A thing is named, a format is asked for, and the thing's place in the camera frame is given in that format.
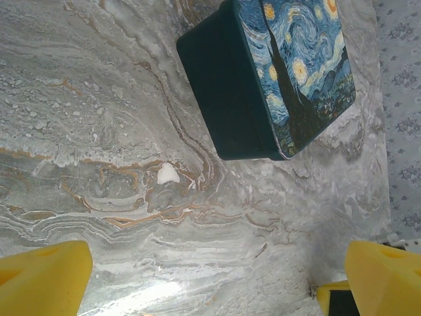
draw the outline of gray marble countertop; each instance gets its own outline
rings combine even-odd
[[[218,1],[0,0],[0,254],[86,240],[80,315],[320,315],[389,228],[371,0],[338,3],[355,104],[292,161],[221,161],[176,52]]]

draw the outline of blue floral pattern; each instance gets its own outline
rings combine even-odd
[[[421,232],[421,0],[378,0],[380,69],[394,229]]]

